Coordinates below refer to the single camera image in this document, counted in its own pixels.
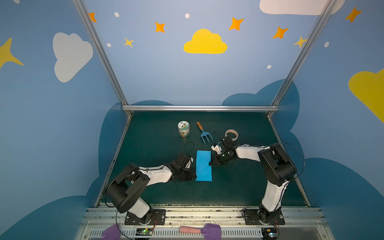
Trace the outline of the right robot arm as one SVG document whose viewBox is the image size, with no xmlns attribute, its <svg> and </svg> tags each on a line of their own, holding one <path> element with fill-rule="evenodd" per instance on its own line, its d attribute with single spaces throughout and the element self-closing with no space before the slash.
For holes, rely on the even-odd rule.
<svg viewBox="0 0 384 240">
<path fill-rule="evenodd" d="M 238 158 L 261 163 L 267 178 L 265 195 L 260 203 L 256 217 L 246 217 L 250 221 L 258 220 L 262 225 L 285 225 L 282 214 L 282 199 L 290 182 L 294 181 L 297 168 L 286 151 L 278 143 L 270 146 L 237 146 L 230 137 L 221 139 L 212 145 L 214 156 L 210 166 L 223 166 L 228 161 Z"/>
</svg>

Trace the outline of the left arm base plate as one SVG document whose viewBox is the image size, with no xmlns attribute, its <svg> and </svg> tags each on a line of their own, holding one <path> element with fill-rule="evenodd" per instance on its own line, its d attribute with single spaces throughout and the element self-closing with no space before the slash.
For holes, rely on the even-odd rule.
<svg viewBox="0 0 384 240">
<path fill-rule="evenodd" d="M 143 217 L 139 218 L 133 213 L 127 212 L 124 224 L 126 226 L 164 225 L 166 217 L 165 209 L 150 209 Z"/>
</svg>

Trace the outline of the cyan paper sheet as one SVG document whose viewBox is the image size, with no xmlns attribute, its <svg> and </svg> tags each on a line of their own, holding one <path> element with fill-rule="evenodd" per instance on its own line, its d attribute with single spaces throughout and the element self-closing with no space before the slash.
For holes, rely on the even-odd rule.
<svg viewBox="0 0 384 240">
<path fill-rule="evenodd" d="M 212 167 L 209 165 L 210 162 L 211 162 L 210 151 L 197 151 L 196 181 L 211 182 L 213 180 Z"/>
</svg>

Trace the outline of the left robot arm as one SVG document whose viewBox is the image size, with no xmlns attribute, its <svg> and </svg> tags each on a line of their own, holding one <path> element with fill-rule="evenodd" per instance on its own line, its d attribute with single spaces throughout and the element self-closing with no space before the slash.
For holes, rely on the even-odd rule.
<svg viewBox="0 0 384 240">
<path fill-rule="evenodd" d="M 141 198 L 146 187 L 169 182 L 190 182 L 197 178 L 192 167 L 194 159 L 179 153 L 169 164 L 158 167 L 139 167 L 129 164 L 107 187 L 104 194 L 119 213 L 127 213 L 130 221 L 148 225 L 155 218 L 153 208 Z"/>
</svg>

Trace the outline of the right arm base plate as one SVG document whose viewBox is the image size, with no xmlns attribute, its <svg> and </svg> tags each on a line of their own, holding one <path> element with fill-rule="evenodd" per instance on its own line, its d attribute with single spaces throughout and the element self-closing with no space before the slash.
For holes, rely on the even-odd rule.
<svg viewBox="0 0 384 240">
<path fill-rule="evenodd" d="M 241 215 L 245 219 L 246 225 L 285 225 L 285 219 L 281 208 L 274 212 L 268 212 L 264 209 L 246 209 L 241 210 Z"/>
</svg>

